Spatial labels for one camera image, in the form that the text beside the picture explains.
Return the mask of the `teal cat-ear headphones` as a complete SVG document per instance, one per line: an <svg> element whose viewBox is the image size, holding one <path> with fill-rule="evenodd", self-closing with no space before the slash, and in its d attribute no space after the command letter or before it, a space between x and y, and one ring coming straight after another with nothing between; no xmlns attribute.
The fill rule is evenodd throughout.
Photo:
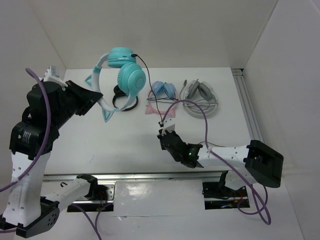
<svg viewBox="0 0 320 240"><path fill-rule="evenodd" d="M130 106L146 84L146 74L137 64L136 57L134 51L128 47L114 47L99 58L92 73L84 80L85 84L94 92L100 93L100 73L103 63L107 62L110 68L119 69L117 85L121 91L128 95L128 99L120 108L109 105L103 97L98 100L105 122L108 122L115 112L124 111Z"/></svg>

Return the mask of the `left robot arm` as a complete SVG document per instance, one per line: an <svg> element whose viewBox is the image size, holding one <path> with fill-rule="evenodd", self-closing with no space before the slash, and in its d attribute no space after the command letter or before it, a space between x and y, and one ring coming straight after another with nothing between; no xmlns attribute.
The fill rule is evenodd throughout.
<svg viewBox="0 0 320 240"><path fill-rule="evenodd" d="M1 231L15 232L25 239L45 233L74 201L98 199L105 190L96 177L82 173L63 188L41 194L45 168L60 128L72 116L85 115L102 96L70 80L65 86L40 82L27 93L28 107L11 131L12 175L7 207L0 216Z"/></svg>

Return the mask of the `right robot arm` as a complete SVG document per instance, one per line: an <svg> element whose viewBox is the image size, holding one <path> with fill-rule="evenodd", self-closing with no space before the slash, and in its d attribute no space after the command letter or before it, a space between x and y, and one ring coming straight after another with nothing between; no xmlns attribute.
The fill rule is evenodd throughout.
<svg viewBox="0 0 320 240"><path fill-rule="evenodd" d="M249 184L259 183L268 188L281 186L284 157L259 140L236 147L206 147L185 143L175 132L157 135L161 149L188 168L232 166Z"/></svg>

